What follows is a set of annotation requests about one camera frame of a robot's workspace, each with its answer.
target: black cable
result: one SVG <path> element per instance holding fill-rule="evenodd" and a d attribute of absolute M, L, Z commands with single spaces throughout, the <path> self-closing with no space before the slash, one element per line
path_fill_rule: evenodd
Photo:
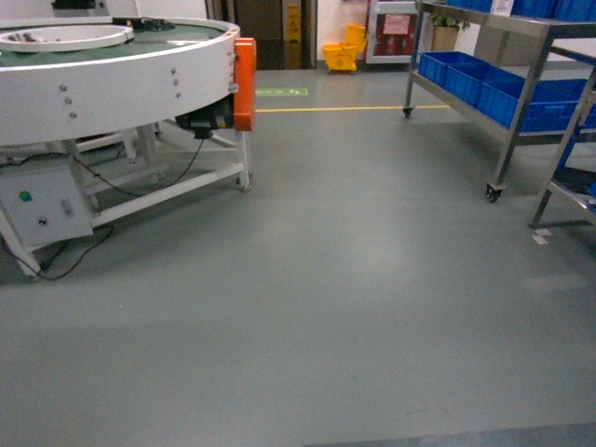
<path fill-rule="evenodd" d="M 165 189 L 165 188 L 169 188 L 171 186 L 173 186 L 174 184 L 176 184 L 177 182 L 179 182 L 182 177 L 184 175 L 186 175 L 188 173 L 188 171 L 192 168 L 193 163 L 195 163 L 196 157 L 198 156 L 198 153 L 200 152 L 201 148 L 203 147 L 203 143 L 205 142 L 205 140 L 201 140 L 201 144 L 198 146 L 198 148 L 196 149 L 195 154 L 193 155 L 193 158 L 190 160 L 190 163 L 188 164 L 188 166 L 186 167 L 186 169 L 184 170 L 184 172 L 182 174 L 180 174 L 180 176 L 178 176 L 178 178 L 176 180 L 174 180 L 172 183 L 163 186 L 161 189 Z M 88 165 L 86 165 L 85 163 L 83 163 L 81 160 L 79 160 L 77 157 L 73 157 L 74 161 L 76 163 L 78 163 L 80 166 L 82 166 L 85 170 L 89 171 L 91 174 L 93 174 L 93 177 L 97 177 L 98 179 L 100 179 L 102 182 L 108 184 L 112 189 L 125 194 L 127 196 L 133 196 L 133 197 L 143 197 L 145 196 L 145 194 L 139 194 L 139 193 L 134 193 L 132 191 L 127 191 L 126 189 L 122 189 L 118 186 L 116 186 L 115 184 L 111 183 L 109 180 L 105 179 L 99 172 L 96 172 L 95 170 L 93 170 L 92 168 L 90 168 Z"/>
<path fill-rule="evenodd" d="M 54 254 L 52 254 L 48 259 L 46 259 L 43 263 L 40 263 L 39 266 L 41 267 L 41 269 L 43 271 L 48 271 L 49 268 L 52 266 L 52 264 L 54 264 L 54 261 L 56 261 L 56 258 L 58 258 L 58 256 L 60 256 L 60 254 L 66 250 L 66 247 L 68 247 L 69 242 L 71 241 L 71 239 L 65 241 L 57 250 Z"/>
<path fill-rule="evenodd" d="M 1 169 L 1 168 L 8 168 L 8 167 L 18 167 L 18 166 L 22 166 L 22 165 L 24 165 L 25 163 L 27 163 L 27 162 L 29 162 L 29 161 L 31 161 L 31 160 L 33 160 L 33 159 L 35 159 L 35 158 L 41 158 L 41 157 L 44 157 L 44 156 L 47 156 L 47 157 L 55 157 L 55 156 L 67 156 L 67 154 L 65 154 L 65 153 L 62 153 L 62 152 L 46 152 L 46 153 L 43 153 L 43 154 L 34 154 L 34 155 L 32 155 L 32 156 L 27 156 L 27 157 L 25 157 L 23 160 L 21 160 L 21 161 L 18 161 L 18 162 L 16 162 L 16 163 L 12 163 L 12 162 L 8 162 L 8 163 L 2 163 L 2 164 L 0 165 L 0 169 Z"/>
<path fill-rule="evenodd" d="M 196 152 L 195 152 L 195 154 L 193 155 L 193 158 L 190 160 L 190 163 L 188 164 L 188 166 L 186 167 L 186 169 L 184 170 L 184 172 L 183 172 L 182 174 L 180 174 L 180 176 L 179 176 L 179 177 L 178 177 L 176 180 L 174 180 L 172 183 L 170 183 L 168 186 L 164 186 L 164 188 L 169 188 L 170 186 L 173 186 L 174 184 L 176 184 L 177 182 L 179 182 L 179 181 L 182 179 L 182 177 L 183 177 L 184 175 L 186 175 L 186 173 L 187 173 L 187 172 L 188 172 L 188 171 L 191 169 L 191 167 L 193 166 L 193 163 L 195 163 L 196 156 L 198 156 L 198 153 L 200 152 L 200 150 L 201 150 L 201 147 L 203 147 L 203 143 L 204 143 L 204 142 L 205 142 L 205 140 L 204 140 L 204 139 L 203 139 L 203 140 L 201 140 L 201 144 L 198 146 L 198 149 L 196 149 Z"/>
<path fill-rule="evenodd" d="M 105 179 L 102 177 L 102 175 L 99 172 L 96 172 L 95 170 L 93 170 L 92 168 L 90 168 L 89 166 L 87 166 L 85 163 L 83 163 L 81 160 L 79 160 L 76 156 L 73 156 L 73 159 L 76 163 L 78 163 L 83 169 L 88 170 L 91 174 L 93 174 L 93 177 L 97 177 L 98 179 L 100 179 L 102 182 L 108 184 L 112 189 L 115 189 L 116 191 L 122 193 L 122 194 L 126 194 L 127 196 L 133 196 L 133 197 L 143 197 L 144 194 L 137 194 L 137 193 L 132 193 L 130 191 L 127 191 L 126 189 L 122 189 L 119 188 L 118 186 L 116 186 L 115 184 L 111 183 L 109 180 Z"/>
<path fill-rule="evenodd" d="M 57 275 L 56 277 L 50 277 L 46 274 L 45 270 L 39 270 L 36 271 L 33 267 L 31 267 L 27 262 L 23 261 L 20 256 L 17 256 L 15 253 L 12 252 L 12 250 L 10 249 L 10 247 L 7 245 L 6 240 L 2 237 L 2 248 L 5 250 L 6 253 L 8 253 L 9 256 L 11 256 L 12 258 L 16 259 L 17 261 L 19 261 L 21 264 L 23 264 L 25 267 L 27 267 L 34 275 L 36 278 L 40 278 L 43 279 L 45 281 L 58 281 L 59 279 L 62 279 L 64 277 L 66 277 L 67 275 L 69 275 L 70 273 L 73 272 L 73 270 L 75 270 L 82 262 L 83 259 L 85 258 L 85 256 L 92 250 L 95 250 L 96 248 L 98 248 L 103 242 L 105 242 L 108 237 L 110 237 L 112 235 L 112 233 L 114 232 L 114 226 L 107 224 L 104 226 L 101 226 L 98 228 L 98 230 L 103 229 L 103 228 L 107 228 L 108 231 L 105 234 L 104 237 L 102 237 L 98 242 L 96 242 L 95 244 L 93 244 L 91 247 L 89 247 L 88 249 L 86 249 L 85 251 L 83 251 L 83 254 L 81 254 L 81 256 L 79 256 L 79 258 L 76 260 L 76 262 L 71 265 L 71 267 L 68 268 L 68 270 L 66 270 L 65 272 Z"/>

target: doorway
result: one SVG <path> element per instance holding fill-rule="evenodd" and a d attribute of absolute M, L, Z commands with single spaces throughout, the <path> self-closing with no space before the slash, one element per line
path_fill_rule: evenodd
<path fill-rule="evenodd" d="M 207 0 L 207 11 L 256 39 L 258 70 L 317 66 L 317 0 Z"/>

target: metal post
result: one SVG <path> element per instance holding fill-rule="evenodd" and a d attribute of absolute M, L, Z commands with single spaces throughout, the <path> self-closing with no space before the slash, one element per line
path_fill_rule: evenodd
<path fill-rule="evenodd" d="M 413 37 L 413 48 L 412 48 L 412 60 L 410 61 L 410 74 L 408 76 L 408 88 L 406 90 L 406 101 L 403 104 L 403 111 L 406 116 L 412 112 L 412 90 L 413 90 L 413 79 L 412 74 L 418 68 L 418 47 L 420 46 L 420 36 L 422 35 L 422 26 L 424 22 L 425 13 L 418 7 L 418 15 L 416 16 L 416 33 Z"/>

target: stainless steel cart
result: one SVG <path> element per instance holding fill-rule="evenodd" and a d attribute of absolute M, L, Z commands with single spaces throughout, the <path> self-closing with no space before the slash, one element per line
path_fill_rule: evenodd
<path fill-rule="evenodd" d="M 563 130 L 532 133 L 521 132 L 522 124 L 530 105 L 530 100 L 534 95 L 536 84 L 542 76 L 549 53 L 565 53 L 565 50 L 553 47 L 553 41 L 561 38 L 572 39 L 595 37 L 596 23 L 577 23 L 559 20 L 529 19 L 517 16 L 499 16 L 458 7 L 449 7 L 443 4 L 423 0 L 416 1 L 416 8 L 418 11 L 416 33 L 413 43 L 410 77 L 403 113 L 406 118 L 409 118 L 415 108 L 412 106 L 413 84 L 415 83 L 432 93 L 437 98 L 448 103 L 457 112 L 467 117 L 470 121 L 480 126 L 484 131 L 502 142 L 504 144 L 503 150 L 499 157 L 494 177 L 489 180 L 486 185 L 487 199 L 490 202 L 495 202 L 505 189 L 505 175 L 515 147 L 531 144 L 556 144 L 561 141 L 564 134 Z M 536 52 L 534 59 L 530 61 L 530 69 L 509 129 L 501 126 L 492 118 L 482 114 L 465 102 L 462 102 L 448 91 L 432 83 L 418 73 L 418 47 L 420 44 L 420 35 L 422 33 L 422 24 L 425 14 L 439 14 L 502 31 L 503 37 L 501 45 L 499 46 L 499 53 L 501 54 L 497 54 L 495 57 L 497 65 L 500 62 L 500 58 L 503 55 L 504 48 L 506 48 L 507 41 L 511 34 L 521 34 L 533 37 L 541 43 L 539 51 Z M 591 138 L 591 134 L 593 134 L 593 132 L 583 132 L 578 136 L 578 141 L 581 142 Z"/>

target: metal shelf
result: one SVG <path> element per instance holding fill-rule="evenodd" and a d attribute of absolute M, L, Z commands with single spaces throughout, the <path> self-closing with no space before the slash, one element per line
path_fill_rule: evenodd
<path fill-rule="evenodd" d="M 412 56 L 366 56 L 366 63 L 410 63 Z"/>
<path fill-rule="evenodd" d="M 486 187 L 487 198 L 489 201 L 494 202 L 500 197 L 501 192 L 505 189 L 503 181 L 505 180 L 505 175 L 516 146 L 558 143 L 562 140 L 564 135 L 564 132 L 562 131 L 521 133 L 522 123 L 527 115 L 530 101 L 534 95 L 535 87 L 542 76 L 549 53 L 556 52 L 563 56 L 572 57 L 581 61 L 585 61 L 585 58 L 587 58 L 584 56 L 584 60 L 582 60 L 579 59 L 581 55 L 569 52 L 568 50 L 553 48 L 552 44 L 554 40 L 557 38 L 574 39 L 596 37 L 596 23 L 577 23 L 560 20 L 531 19 L 517 16 L 500 16 L 459 7 L 449 7 L 424 0 L 416 0 L 415 3 L 418 14 L 416 20 L 416 33 L 413 42 L 413 54 L 410 63 L 410 77 L 404 103 L 404 113 L 406 114 L 406 117 L 409 117 L 414 109 L 414 107 L 411 106 L 411 100 L 413 84 L 415 83 L 428 90 L 442 101 L 447 102 L 459 113 L 502 142 L 504 148 L 499 157 L 494 177 L 487 183 Z M 526 35 L 539 40 L 541 44 L 540 49 L 533 59 L 529 61 L 530 70 L 526 77 L 510 129 L 502 127 L 491 118 L 483 115 L 464 102 L 461 102 L 451 93 L 436 86 L 417 73 L 418 47 L 420 45 L 424 17 L 427 14 L 439 14 L 456 20 L 469 21 L 471 23 L 479 24 L 480 26 L 489 26 L 496 30 L 504 31 L 505 33 L 503 33 L 502 41 L 499 46 L 501 48 L 504 48 L 507 45 L 509 33 Z M 503 52 L 504 51 L 499 51 L 499 54 L 497 54 L 497 65 L 500 62 L 499 59 L 502 57 Z M 593 135 L 594 131 L 582 132 L 578 135 L 577 141 L 586 141 Z"/>
<path fill-rule="evenodd" d="M 414 1 L 408 2 L 376 2 L 371 10 L 377 16 L 384 14 L 416 14 L 416 3 Z"/>
<path fill-rule="evenodd" d="M 411 1 L 382 2 L 372 0 L 369 9 L 369 18 L 367 22 L 368 44 L 366 46 L 366 63 L 410 63 L 411 55 L 392 55 L 381 56 L 374 54 L 374 40 L 376 37 L 376 25 L 379 16 L 386 14 L 417 14 L 416 3 Z"/>
<path fill-rule="evenodd" d="M 421 0 L 417 0 L 416 5 L 419 12 L 449 16 L 457 20 L 476 23 L 480 26 L 490 26 L 497 30 L 509 31 L 511 33 L 537 38 L 548 36 L 553 39 L 577 39 L 594 37 L 594 35 L 596 35 L 596 23 L 593 22 L 582 23 L 575 21 L 534 19 L 521 16 L 501 16 L 473 11 L 471 9 L 449 7 Z"/>
<path fill-rule="evenodd" d="M 569 169 L 565 167 L 568 157 L 571 155 L 575 144 L 580 142 L 576 137 L 577 132 L 583 127 L 586 115 L 589 113 L 592 105 L 596 102 L 596 93 L 594 93 L 594 84 L 596 83 L 596 59 L 591 56 L 583 57 L 580 54 L 574 53 L 570 57 L 574 59 L 587 61 L 591 59 L 593 68 L 592 73 L 586 83 L 586 87 L 581 95 L 576 110 L 571 122 L 565 131 L 557 155 L 553 157 L 550 175 L 544 181 L 543 187 L 537 196 L 535 203 L 535 211 L 532 220 L 529 223 L 531 228 L 546 227 L 546 226 L 569 226 L 576 224 L 593 224 L 596 225 L 596 205 L 589 203 L 587 195 L 578 194 L 575 191 L 582 193 L 588 192 L 588 188 L 593 184 L 596 175 L 593 171 L 585 171 L 582 169 Z M 569 177 L 567 172 L 571 171 L 573 177 Z M 549 203 L 550 197 L 556 194 L 563 198 L 567 203 L 571 204 L 577 210 L 580 210 L 585 220 L 583 221 L 562 221 L 557 223 L 541 223 L 542 215 Z"/>
<path fill-rule="evenodd" d="M 501 126 L 491 117 L 483 114 L 478 109 L 470 106 L 466 102 L 461 101 L 449 91 L 439 87 L 437 84 L 429 81 L 417 72 L 412 73 L 413 80 L 416 84 L 424 90 L 432 93 L 433 96 L 445 102 L 455 111 L 469 119 L 472 123 L 479 126 L 486 133 L 491 135 L 500 142 L 507 142 L 509 139 L 509 129 Z M 520 133 L 516 136 L 515 143 L 519 146 L 527 146 L 533 144 L 557 144 L 561 141 L 564 130 L 555 132 L 527 132 Z M 596 131 L 582 132 L 577 138 L 579 142 L 586 142 L 593 139 Z"/>

